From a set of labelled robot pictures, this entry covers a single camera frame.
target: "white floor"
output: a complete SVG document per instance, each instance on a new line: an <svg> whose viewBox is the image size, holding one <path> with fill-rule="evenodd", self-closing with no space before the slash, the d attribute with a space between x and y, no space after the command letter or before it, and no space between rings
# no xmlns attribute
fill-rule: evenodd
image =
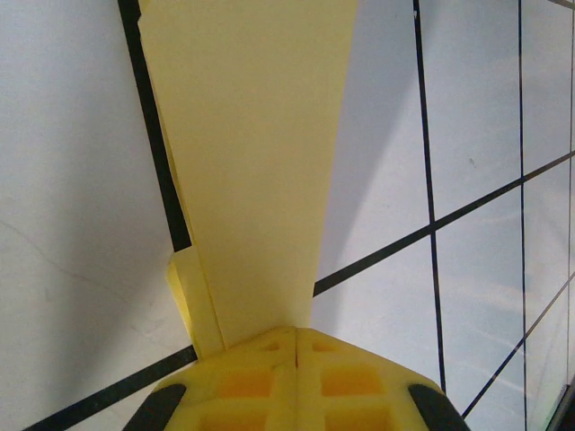
<svg viewBox="0 0 575 431"><path fill-rule="evenodd" d="M318 278L429 223L411 2L359 4ZM570 151L571 12L522 7L529 173ZM439 219L520 175L518 5L426 0L421 26ZM11 431L189 341L164 279L172 243L116 1L0 0L0 46L0 427ZM528 329L575 270L569 163L525 185ZM520 188L439 230L437 248L447 394L463 412L523 337ZM430 250L425 237L316 297L314 327L439 383ZM529 431L575 374L567 294L526 341ZM524 429L523 373L521 347L472 429ZM151 389L73 429L122 429Z"/></svg>

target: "black grid line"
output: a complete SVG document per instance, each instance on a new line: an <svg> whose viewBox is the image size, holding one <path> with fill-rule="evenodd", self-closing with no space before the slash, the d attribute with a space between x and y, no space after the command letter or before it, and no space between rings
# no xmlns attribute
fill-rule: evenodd
<svg viewBox="0 0 575 431"><path fill-rule="evenodd" d="M180 200L173 184L172 174L170 173L170 164L168 163L158 110L155 106L152 83L147 70L146 59L144 58L144 50L140 43L140 31L137 27L137 20L141 14L140 6L137 0L119 0L118 6L124 33L126 33L129 57L136 78L137 93L140 98L142 113L144 114L173 249L174 251L180 251L191 246L191 239L183 211L181 210Z"/></svg>
<svg viewBox="0 0 575 431"><path fill-rule="evenodd" d="M423 154L425 158L425 182L428 192L429 225L435 224L435 205L433 202L433 180L431 179L431 151L429 148L429 122L427 94L425 93L425 69L423 67L423 43L421 41L420 0L413 0L413 24L415 30L415 48L417 54L417 75L420 82L421 130L423 133ZM433 273L433 294L435 296L435 316L438 331L438 361L441 389L447 392L446 366L443 355L443 328L441 325L441 295L439 294L438 242L436 230L429 233L431 244L431 268Z"/></svg>
<svg viewBox="0 0 575 431"><path fill-rule="evenodd" d="M159 360L155 364L129 375L128 377L75 402L51 416L27 427L25 431L58 431L69 429L90 416L107 409L112 404L124 400L133 393L144 389L161 378L194 362L198 357L192 346Z"/></svg>
<svg viewBox="0 0 575 431"><path fill-rule="evenodd" d="M333 287L336 287L340 283L356 276L362 271L373 267L375 264L381 262L384 259L389 258L390 256L394 255L396 252L409 247L410 245L414 244L415 242L425 238L426 236L430 235L432 231L438 231L446 227L448 224L452 224L454 221L460 219L463 216L466 216L473 212L476 209L483 207L486 204L492 202L492 200L503 196L505 193L519 187L524 182L530 181L533 178L538 177L542 173L545 173L555 166L564 163L570 160L571 157L575 155L575 151L571 151L568 154L562 155L561 157L549 162L540 168L535 169L534 171L528 173L523 178L518 178L513 180L512 182L488 193L487 195L483 196L482 198L478 198L475 201L464 205L463 207L457 209L456 211L449 213L448 215L444 215L443 217L436 220L436 222L431 225L428 224L427 226L421 227L415 232L412 232L408 235L405 235L401 239L392 242L391 244L386 245L385 247L374 251L373 253L368 254L365 258L361 258L356 260L353 263L343 267L342 269L337 270L336 272L326 276L315 283L314 286L314 296L322 294L330 290Z"/></svg>
<svg viewBox="0 0 575 431"><path fill-rule="evenodd" d="M420 93L420 97L422 96L422 116L424 115L424 101L425 101L425 87L424 87L424 76L423 76L423 63L422 63L422 49L421 49L421 34L420 34L420 8L419 8L419 0L413 0L414 6L414 22L416 26L416 44L418 43L419 38L419 45L418 45L418 71L421 71L420 74L420 83L423 83L423 94ZM157 108L155 106L154 95L152 93L151 84L149 80L149 74L146 68L146 61L144 59L143 51L141 48L140 40L139 40L139 31L137 28L137 19L139 18L139 6L137 4L137 0L119 0L119 9L120 14L122 17L122 22L124 25L124 31L126 32L126 38L128 42L128 49L130 58L132 60L132 66L134 67L134 75L136 77L138 93L140 97L140 102L142 104L142 110L144 113L144 118L146 121L146 129L148 132L148 136L150 138L150 146L152 149L154 161L155 161L155 168L158 175L158 181L160 183L160 189L162 191L162 197L164 201L164 209L166 212L166 217L168 219L168 224L170 226L170 233L172 236L172 241L174 244L175 250L181 250L190 245L190 236L188 230L185 226L185 220L183 218L183 213L181 211L180 203L177 199L177 194L175 192L175 187L173 186L173 179L170 174L169 164L167 162L167 154L165 152L164 141L162 138L162 131L160 129L160 123L157 113ZM519 46L521 46L521 2L519 2ZM520 73L520 82L521 82L521 67L519 68ZM520 98L522 98L522 90L520 84ZM521 115L521 136L523 133L522 128L522 101L520 102L520 115ZM423 127L427 128L427 108L425 110L426 120L423 120ZM432 201L432 188L431 188L431 181L430 181L430 157L429 157L429 132L427 132L427 144L425 143L426 138L424 137L424 151L427 152L426 154L426 178L429 178L428 183L428 197L429 197L429 225L420 228L418 231L415 231L409 235L406 235L402 239L393 242L384 248L371 253L370 255L366 256L363 259L360 259L345 268L342 268L335 273L319 280L315 283L314 286L314 295L318 295L322 292L329 290L332 287L342 283L343 281L354 277L358 273L374 266L376 263L380 262L383 259L386 259L396 252L403 250L404 248L408 247L409 245L415 243L416 241L423 239L427 235L435 236L436 231L445 227L448 224L453 223L455 220L471 213L475 209L486 205L487 203L491 202L493 199L502 196L503 194L507 193L508 191L513 190L516 187L521 186L523 189L525 183L533 178L541 175L544 172L551 170L553 167L569 160L569 164L571 167L572 164L572 157L575 155L575 152L572 149L572 144L570 144L570 152L554 161L547 163L546 165L528 173L527 175L523 174L523 165L521 169L521 177L517 180L506 184L505 186L494 190L492 193L485 195L482 198L475 200L474 202L465 205L453 213L446 215L439 220L435 220L435 215L433 212L433 201ZM521 137L521 151L523 151L522 146L522 137ZM434 278L436 277L437 273L437 252L436 252L436 263L434 268ZM531 325L529 330L525 331L524 328L524 337L518 342L515 348L511 351L508 357L503 361L500 365L498 370L494 373L491 379L483 386L483 388L479 391L475 399L473 399L472 403L468 406L468 408L464 412L464 417L469 414L469 412L473 409L473 407L477 404L477 402L481 399L483 394L491 387L492 383L495 381L497 376L501 373L507 363L511 360L511 358L517 353L517 351L523 346L525 348L526 340L529 335L533 332L536 325L541 321L541 319L547 314L549 309L553 306L556 302L557 298L565 291L566 288L570 286L570 282L575 277L575 273L571 274L562 288L558 291L552 301L545 307L542 311L540 316L537 320ZM435 283L434 279L434 289L438 293L438 282ZM163 377L167 374L176 371L177 369L193 362L196 359L195 352L193 351L192 347L186 347L185 349L177 352L171 356L168 356L157 363L150 365L143 370L132 374L131 376L122 379L121 381L114 383L113 385L102 389L101 391L96 392L95 394L78 401L71 406L60 410L59 412L51 415L50 417L43 419L42 421L38 422L37 424L27 428L30 430L37 430L37 429L67 429L72 425L79 423L80 421L89 418L93 414L109 407L110 405L127 398L129 395L133 394L140 389L143 389L148 384L151 384Z"/></svg>
<svg viewBox="0 0 575 431"><path fill-rule="evenodd" d="M537 327L537 325L539 324L539 322L543 319L543 317L545 317L545 315L547 314L547 312L551 309L551 307L555 304L555 302L557 301L557 299L561 296L561 294L567 289L567 286L570 284L571 280L575 277L575 272L573 272L569 278L567 279L567 281L565 282L565 284L563 284L563 286L559 289L559 291L555 294L555 296L553 297L553 299L547 304L547 306L544 308L544 310L541 312L541 314L539 314L539 317L537 317L537 319L533 322L533 324L531 325L531 327L529 328L529 330L526 332L526 334L521 338L521 340L516 344L516 346L513 348L513 350L511 350L511 352L508 354L508 356L505 358L505 360L501 363L501 365L499 366L499 368L495 371L495 373L493 373L493 376L487 381L487 383L482 387L482 389L477 393L477 395L475 396L475 398L473 399L473 401L471 401L471 403L469 404L469 406L467 406L467 409L464 410L464 413L462 414L462 416L464 418L467 417L467 415L469 415L469 413L471 412L471 410L473 409L473 407L475 407L475 405L479 402L479 400L482 398L482 396L485 394L485 392L491 387L491 385L493 384L493 382L495 382L495 379L497 378L498 375L500 375L501 371L503 371L503 368L505 368L505 365L507 365L509 363L509 361L513 358L513 356L517 353L517 351L526 344L526 340L528 339L529 335L531 335L531 333L535 330L535 328Z"/></svg>
<svg viewBox="0 0 575 431"><path fill-rule="evenodd" d="M525 157L524 157L524 146L523 146L523 29L522 29L522 11L523 2L519 0L517 2L517 49L518 49L518 72L519 72L519 165L520 165L520 178L525 178ZM526 255L525 255L525 182L521 182L521 319L523 328L523 339L526 337ZM508 356L509 361L515 355L514 350L510 356ZM498 368L497 372L501 372L505 367L505 361ZM468 407L465 411L469 414L469 411L473 408L475 404ZM526 343L523 343L523 428L527 431L527 352Z"/></svg>

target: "yellow foam block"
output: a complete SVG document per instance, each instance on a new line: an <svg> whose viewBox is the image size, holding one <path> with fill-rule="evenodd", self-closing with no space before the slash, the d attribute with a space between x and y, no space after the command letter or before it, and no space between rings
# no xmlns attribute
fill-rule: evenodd
<svg viewBox="0 0 575 431"><path fill-rule="evenodd" d="M409 393L431 380L321 332L272 330L179 372L167 431L427 431Z"/></svg>
<svg viewBox="0 0 575 431"><path fill-rule="evenodd" d="M198 359L203 359L223 351L224 341L196 249L192 246L173 254L168 267L168 281Z"/></svg>
<svg viewBox="0 0 575 431"><path fill-rule="evenodd" d="M296 429L296 329L273 330L162 381L186 386L166 431Z"/></svg>
<svg viewBox="0 0 575 431"><path fill-rule="evenodd" d="M308 323L356 2L151 2L140 19L225 348Z"/></svg>
<svg viewBox="0 0 575 431"><path fill-rule="evenodd" d="M409 394L430 379L316 330L297 330L297 428L325 431L428 428Z"/></svg>

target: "black rubber corner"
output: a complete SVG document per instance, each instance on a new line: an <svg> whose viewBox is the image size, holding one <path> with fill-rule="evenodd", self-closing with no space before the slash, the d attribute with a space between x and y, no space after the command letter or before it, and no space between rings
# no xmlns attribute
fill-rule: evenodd
<svg viewBox="0 0 575 431"><path fill-rule="evenodd" d="M177 383L151 393L123 431L164 431L185 392Z"/></svg>
<svg viewBox="0 0 575 431"><path fill-rule="evenodd" d="M429 431L471 431L443 393L423 384L412 384L409 391Z"/></svg>

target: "yellow foam structure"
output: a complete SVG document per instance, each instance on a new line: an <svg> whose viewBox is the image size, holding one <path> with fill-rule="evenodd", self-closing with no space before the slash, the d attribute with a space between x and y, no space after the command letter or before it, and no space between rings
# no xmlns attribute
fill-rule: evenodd
<svg viewBox="0 0 575 431"><path fill-rule="evenodd" d="M427 431L408 386L431 380L321 332L282 328L164 380L166 431Z"/></svg>
<svg viewBox="0 0 575 431"><path fill-rule="evenodd" d="M195 249L170 279L200 357L308 323L356 4L141 2Z"/></svg>

